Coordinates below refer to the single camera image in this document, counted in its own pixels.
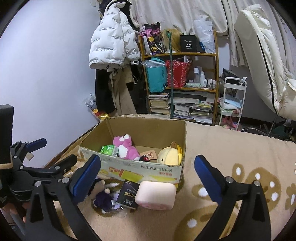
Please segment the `person's left hand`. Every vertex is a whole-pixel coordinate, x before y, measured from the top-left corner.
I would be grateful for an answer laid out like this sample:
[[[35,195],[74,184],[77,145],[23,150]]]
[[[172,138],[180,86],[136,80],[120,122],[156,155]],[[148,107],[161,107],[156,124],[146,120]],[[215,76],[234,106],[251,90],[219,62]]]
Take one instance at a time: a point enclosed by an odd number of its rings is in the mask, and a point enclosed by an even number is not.
[[[29,202],[25,202],[22,204],[22,207],[24,209],[28,209],[29,208]],[[16,209],[16,207],[12,204],[12,203],[7,203],[4,207],[1,208],[1,210],[5,211],[6,213],[9,213],[9,214],[18,214],[18,211]]]

